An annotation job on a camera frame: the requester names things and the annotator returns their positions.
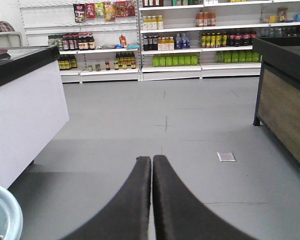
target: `snack bag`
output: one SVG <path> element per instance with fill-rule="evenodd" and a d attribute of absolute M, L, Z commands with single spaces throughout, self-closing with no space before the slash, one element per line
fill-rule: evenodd
<path fill-rule="evenodd" d="M 95 7 L 95 15 L 97 17 L 103 17 L 105 15 L 105 8 L 104 8 L 104 4 L 102 2 L 95 3 L 94 7 Z"/>
<path fill-rule="evenodd" d="M 73 4 L 74 21 L 84 23 L 86 21 L 86 10 L 84 4 Z"/>
<path fill-rule="evenodd" d="M 124 18 L 127 16 L 127 2 L 126 1 L 117 1 L 115 3 L 115 17 Z"/>
<path fill-rule="evenodd" d="M 116 11 L 113 4 L 110 1 L 104 2 L 104 20 L 106 22 L 116 21 Z"/>
<path fill-rule="evenodd" d="M 87 19 L 95 19 L 96 18 L 96 10 L 94 3 L 86 3 L 85 4 L 85 12 Z"/>
<path fill-rule="evenodd" d="M 136 15 L 135 12 L 135 1 L 127 0 L 126 1 L 126 11 L 128 17 L 134 17 Z"/>

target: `black counter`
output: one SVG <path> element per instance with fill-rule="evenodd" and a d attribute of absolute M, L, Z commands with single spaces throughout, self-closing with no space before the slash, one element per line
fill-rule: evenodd
<path fill-rule="evenodd" d="M 0 50 L 7 52 L 1 54 L 6 58 L 0 59 L 0 86 L 57 61 L 60 57 L 57 46 L 3 48 Z"/>

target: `packaged food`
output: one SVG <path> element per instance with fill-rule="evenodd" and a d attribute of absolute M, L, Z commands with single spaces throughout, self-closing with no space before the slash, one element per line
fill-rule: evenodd
<path fill-rule="evenodd" d="M 84 23 L 86 21 L 86 10 L 84 4 L 73 4 L 74 21 Z"/>
<path fill-rule="evenodd" d="M 119 37 L 119 40 L 120 40 L 120 45 L 126 48 L 126 47 L 127 47 L 127 40 L 126 40 L 126 37 L 123 36 L 123 35 L 121 35 L 121 36 Z"/>
<path fill-rule="evenodd" d="M 114 22 L 116 21 L 116 10 L 112 2 L 104 2 L 104 21 Z"/>
<path fill-rule="evenodd" d="M 114 4 L 114 7 L 115 7 L 115 17 L 116 18 L 125 18 L 128 16 L 126 1 L 117 1 Z"/>
<path fill-rule="evenodd" d="M 104 4 L 102 2 L 101 3 L 95 3 L 94 8 L 95 8 L 96 17 L 103 17 L 105 15 Z"/>
<path fill-rule="evenodd" d="M 96 9 L 94 3 L 86 3 L 85 4 L 85 13 L 87 19 L 95 19 L 96 18 Z"/>
<path fill-rule="evenodd" d="M 287 10 L 288 8 L 278 8 L 279 22 L 283 22 L 287 19 Z"/>
<path fill-rule="evenodd" d="M 136 15 L 135 1 L 132 0 L 126 1 L 126 12 L 127 12 L 127 17 L 134 17 Z"/>

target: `yellow bottle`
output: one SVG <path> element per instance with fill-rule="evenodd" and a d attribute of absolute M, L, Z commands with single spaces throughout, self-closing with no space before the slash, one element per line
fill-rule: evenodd
<path fill-rule="evenodd" d="M 161 38 L 161 51 L 166 51 L 167 50 L 166 43 L 167 43 L 166 38 L 162 37 Z"/>
<path fill-rule="evenodd" d="M 156 21 L 157 21 L 157 29 L 164 29 L 164 19 L 162 15 L 159 15 Z"/>
<path fill-rule="evenodd" d="M 151 18 L 152 30 L 157 30 L 157 16 L 152 16 Z"/>

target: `white wall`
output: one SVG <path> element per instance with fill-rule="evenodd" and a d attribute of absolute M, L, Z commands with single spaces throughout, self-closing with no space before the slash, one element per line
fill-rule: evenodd
<path fill-rule="evenodd" d="M 20 9 L 17 7 L 17 3 L 17 0 L 0 0 L 0 20 L 10 23 L 14 30 L 21 32 L 23 45 L 28 46 Z"/>

